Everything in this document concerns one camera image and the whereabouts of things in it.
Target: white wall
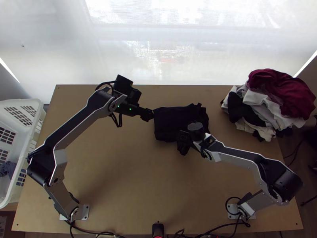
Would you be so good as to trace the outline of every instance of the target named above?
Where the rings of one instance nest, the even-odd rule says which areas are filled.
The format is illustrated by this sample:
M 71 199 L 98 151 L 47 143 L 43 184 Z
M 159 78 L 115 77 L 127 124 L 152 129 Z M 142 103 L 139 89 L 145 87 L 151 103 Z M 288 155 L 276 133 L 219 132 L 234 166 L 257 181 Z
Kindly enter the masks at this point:
M 0 64 L 0 101 L 18 98 L 30 98 L 30 95 L 4 66 Z

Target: black cable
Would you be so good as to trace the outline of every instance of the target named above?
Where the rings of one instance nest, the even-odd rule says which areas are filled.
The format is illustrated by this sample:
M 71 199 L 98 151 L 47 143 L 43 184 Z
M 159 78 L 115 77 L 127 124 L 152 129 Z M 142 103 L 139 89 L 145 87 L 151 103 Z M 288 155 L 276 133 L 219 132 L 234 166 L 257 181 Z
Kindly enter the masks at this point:
M 283 159 L 286 159 L 286 158 L 292 156 L 294 153 L 296 153 L 296 151 L 299 149 L 300 145 L 301 145 L 303 142 L 304 142 L 304 139 L 301 140 L 301 141 L 296 145 L 296 147 L 295 147 L 295 149 L 294 149 L 294 151 L 293 151 L 292 153 L 290 153 L 288 156 L 283 157 Z
M 298 151 L 299 151 L 299 149 L 300 149 L 300 145 L 301 145 L 303 142 L 304 142 L 304 139 L 302 139 L 302 140 L 298 143 L 298 145 L 296 145 L 296 147 L 295 147 L 295 149 L 294 149 L 294 151 L 293 151 L 292 153 L 290 153 L 288 156 L 283 157 L 283 159 L 286 159 L 286 158 L 288 158 L 288 157 L 294 155 L 293 160 L 290 162 L 290 164 L 289 164 L 288 166 L 290 166 L 290 165 L 294 162 L 294 160 L 296 159 L 297 154 L 298 154 Z
M 232 237 L 235 236 L 235 233 L 236 233 L 237 227 L 238 227 L 238 223 L 239 223 L 239 219 L 240 219 L 241 216 L 242 216 L 242 213 L 240 213 L 240 215 L 238 216 L 237 222 L 235 223 L 235 230 L 233 231 L 232 235 L 229 236 L 229 238 L 232 238 Z
M 233 199 L 233 198 L 236 198 L 236 199 L 241 200 L 241 198 L 239 198 L 239 197 L 229 197 L 229 198 L 226 200 L 226 202 L 225 202 L 225 209 L 227 210 L 227 212 L 228 212 L 229 214 L 231 214 L 231 215 L 233 215 L 233 216 L 236 216 L 236 215 L 239 215 L 241 212 L 231 213 L 231 212 L 228 210 L 228 202 L 229 202 L 231 199 Z
M 81 231 L 83 233 L 87 233 L 87 234 L 94 234 L 94 235 L 97 235 L 100 236 L 100 235 L 109 235 L 109 236 L 117 236 L 119 238 L 125 238 L 124 236 L 121 236 L 121 235 L 118 235 L 118 234 L 115 234 L 115 233 L 112 233 L 112 232 L 109 232 L 109 231 L 103 231 L 103 232 L 93 232 L 93 231 L 88 231 L 88 230 L 84 230 L 84 229 L 81 229 L 79 227 L 76 227 L 74 225 L 74 221 L 72 223 L 70 223 L 69 221 L 65 221 L 68 225 L 70 225 L 70 234 L 71 234 L 71 237 L 73 238 L 74 235 L 72 233 L 72 228 L 78 230 L 78 231 Z
M 195 236 L 195 237 L 190 237 L 190 236 L 184 235 L 185 229 L 181 229 L 181 230 L 177 231 L 177 232 L 174 234 L 173 238 L 179 238 L 179 237 L 183 237 L 183 238 L 201 238 L 202 236 L 210 235 L 210 233 L 212 233 L 213 231 L 218 230 L 218 229 L 220 229 L 220 228 L 222 228 L 222 227 L 235 226 L 235 229 L 234 229 L 234 231 L 233 231 L 233 234 L 230 236 L 230 238 L 232 238 L 232 237 L 235 235 L 236 231 L 237 231 L 237 226 L 238 226 L 238 225 L 245 225 L 245 226 L 248 227 L 248 228 L 251 227 L 251 225 L 250 225 L 249 223 L 246 223 L 246 222 L 244 222 L 244 221 L 239 222 L 239 219 L 240 219 L 241 216 L 242 216 L 242 213 L 239 214 L 239 217 L 238 217 L 238 219 L 237 219 L 237 221 L 236 221 L 235 223 L 228 223 L 228 224 L 224 224 L 224 225 L 218 226 L 218 227 L 216 227 L 216 228 L 213 228 L 212 230 L 209 230 L 209 231 L 207 231 L 207 232 L 205 232 L 205 233 L 199 234 L 199 235 L 197 235 L 197 236 Z
M 121 113 L 119 114 L 119 122 L 118 122 L 115 114 L 111 113 L 109 116 L 112 118 L 112 120 L 114 121 L 114 123 L 116 124 L 117 127 L 122 127 L 122 114 Z
M 297 150 L 296 150 L 296 152 L 295 152 L 294 158 L 292 159 L 292 161 L 289 163 L 289 165 L 288 165 L 287 167 L 289 167 L 289 166 L 292 165 L 292 163 L 294 162 L 294 160 L 295 160 L 296 157 L 297 157 L 298 151 L 299 151 L 299 147 L 297 148 Z
M 69 226 L 69 234 L 71 234 L 71 237 L 72 237 L 72 238 L 74 238 L 74 235 L 73 235 L 73 233 L 72 233 L 73 223 L 74 223 L 74 221 L 73 221 L 73 222 L 70 224 L 70 226 Z
M 103 82 L 103 83 L 99 84 L 99 85 L 95 88 L 95 91 L 97 91 L 97 90 L 98 90 L 101 86 L 103 86 L 103 85 L 109 85 L 109 86 L 111 87 L 111 90 L 112 90 L 111 95 L 113 95 L 114 91 L 113 91 L 113 87 L 112 87 L 111 83 L 115 83 L 115 81 Z

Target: white curtain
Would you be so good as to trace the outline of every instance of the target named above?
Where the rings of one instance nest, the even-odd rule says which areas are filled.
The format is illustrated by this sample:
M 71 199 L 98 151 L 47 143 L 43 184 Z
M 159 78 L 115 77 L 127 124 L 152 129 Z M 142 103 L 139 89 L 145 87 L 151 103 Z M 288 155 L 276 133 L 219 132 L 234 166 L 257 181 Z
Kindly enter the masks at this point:
M 56 84 L 243 84 L 317 50 L 316 0 L 0 0 L 0 58 L 49 103 Z

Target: clothing pile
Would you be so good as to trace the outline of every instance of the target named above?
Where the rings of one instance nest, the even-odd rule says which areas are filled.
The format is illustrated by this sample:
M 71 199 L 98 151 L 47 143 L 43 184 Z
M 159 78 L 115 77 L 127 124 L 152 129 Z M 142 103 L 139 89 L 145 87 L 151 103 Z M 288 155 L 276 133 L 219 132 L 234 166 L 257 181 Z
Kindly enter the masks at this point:
M 291 134 L 291 127 L 304 126 L 315 109 L 315 95 L 306 83 L 273 69 L 249 74 L 246 84 L 234 86 L 222 101 L 238 130 L 253 133 L 259 141 Z

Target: floor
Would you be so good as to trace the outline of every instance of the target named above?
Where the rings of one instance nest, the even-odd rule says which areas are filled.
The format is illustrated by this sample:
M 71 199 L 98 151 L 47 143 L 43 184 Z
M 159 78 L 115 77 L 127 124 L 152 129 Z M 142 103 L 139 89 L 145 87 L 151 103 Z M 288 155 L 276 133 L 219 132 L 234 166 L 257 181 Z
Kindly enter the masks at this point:
M 302 139 L 302 132 L 305 129 L 296 130 L 291 137 L 278 139 L 281 151 L 284 156 L 289 155 L 299 141 Z M 317 237 L 316 214 L 317 214 L 317 200 L 307 204 L 304 207 L 300 203 L 307 201 L 309 198 L 317 194 L 317 175 L 308 169 L 308 164 L 313 164 L 316 161 L 317 152 L 312 149 L 307 143 L 303 143 L 300 147 L 297 159 L 291 165 L 291 169 L 296 172 L 303 180 L 304 187 L 296 195 L 296 200 L 300 210 L 303 221 L 303 230 L 282 231 L 283 238 L 313 238 Z M 285 160 L 288 165 L 292 157 Z M 250 234 L 236 234 L 235 238 L 281 238 L 280 232 L 259 232 Z M 93 238 L 94 235 L 74 235 L 76 238 Z M 68 238 L 69 234 L 47 234 L 47 233 L 32 233 L 26 232 L 25 238 Z

